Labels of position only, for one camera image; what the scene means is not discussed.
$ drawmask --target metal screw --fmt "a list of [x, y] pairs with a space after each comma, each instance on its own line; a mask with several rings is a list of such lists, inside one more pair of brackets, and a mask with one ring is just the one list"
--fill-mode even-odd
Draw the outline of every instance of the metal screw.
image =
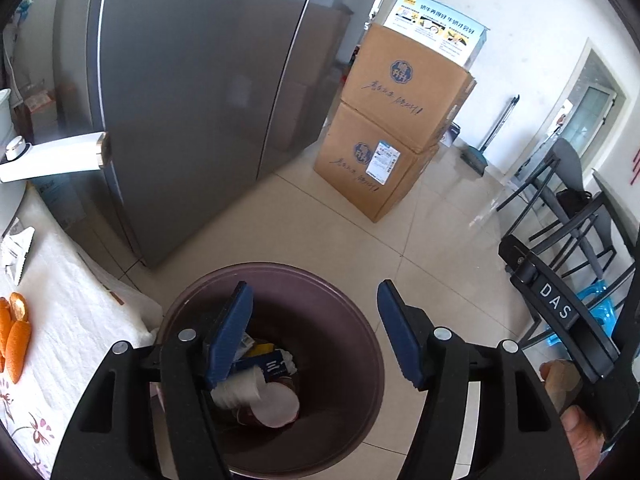
[[502, 348], [504, 348], [510, 354], [515, 354], [518, 351], [518, 343], [512, 341], [511, 339], [507, 339], [507, 341], [502, 342]]
[[437, 327], [436, 330], [433, 331], [433, 335], [436, 336], [440, 341], [448, 341], [451, 339], [451, 330], [448, 328], [444, 328], [443, 326]]
[[126, 352], [128, 349], [129, 343], [127, 343], [126, 341], [118, 341], [111, 347], [111, 351], [116, 355], [124, 354], [124, 352]]
[[180, 330], [178, 334], [178, 339], [180, 341], [192, 341], [196, 337], [196, 331], [193, 328], [185, 328], [184, 330]]

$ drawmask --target doorway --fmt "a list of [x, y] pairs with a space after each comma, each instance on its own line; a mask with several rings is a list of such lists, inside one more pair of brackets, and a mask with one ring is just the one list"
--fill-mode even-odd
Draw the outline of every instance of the doorway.
[[[538, 142], [515, 172], [512, 184], [522, 184], [542, 164], [546, 153], [560, 137], [566, 139], [580, 156], [583, 174], [590, 170], [595, 155], [606, 142], [626, 96], [589, 45], [582, 59], [573, 82], [565, 88], [566, 98], [556, 104], [550, 125], [536, 136]], [[552, 189], [559, 185], [556, 178], [550, 182]]]

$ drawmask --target white tablecloth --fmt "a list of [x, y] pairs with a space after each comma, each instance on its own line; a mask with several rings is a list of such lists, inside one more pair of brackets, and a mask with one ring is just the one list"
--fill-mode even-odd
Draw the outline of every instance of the white tablecloth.
[[18, 290], [26, 298], [31, 342], [18, 384], [0, 374], [0, 420], [49, 478], [66, 425], [104, 355], [119, 340], [152, 344], [162, 308], [86, 256], [33, 187], [17, 216], [35, 234], [20, 285], [2, 274], [0, 296]]

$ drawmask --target refrigerator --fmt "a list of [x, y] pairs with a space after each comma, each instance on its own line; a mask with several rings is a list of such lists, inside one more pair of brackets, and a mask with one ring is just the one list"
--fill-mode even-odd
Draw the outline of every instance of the refrigerator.
[[110, 134], [81, 185], [156, 266], [313, 143], [374, 0], [57, 0], [65, 135]]

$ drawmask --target blue plastic stool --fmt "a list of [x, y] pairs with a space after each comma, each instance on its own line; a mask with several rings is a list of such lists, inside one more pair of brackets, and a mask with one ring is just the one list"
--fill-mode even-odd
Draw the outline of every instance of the blue plastic stool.
[[[589, 296], [597, 296], [598, 294], [603, 293], [605, 290], [607, 290], [607, 283], [604, 280], [599, 280], [593, 285], [590, 285], [584, 290], [578, 292], [576, 296], [579, 300], [582, 301]], [[594, 306], [590, 310], [590, 312], [598, 322], [598, 324], [602, 327], [605, 334], [611, 337], [613, 328], [616, 325], [616, 313], [613, 309], [613, 301], [611, 301], [611, 298], [609, 297], [601, 301], [596, 306]], [[553, 346], [559, 342], [560, 338], [556, 334], [550, 335], [546, 338], [546, 344], [548, 344], [549, 346]]]

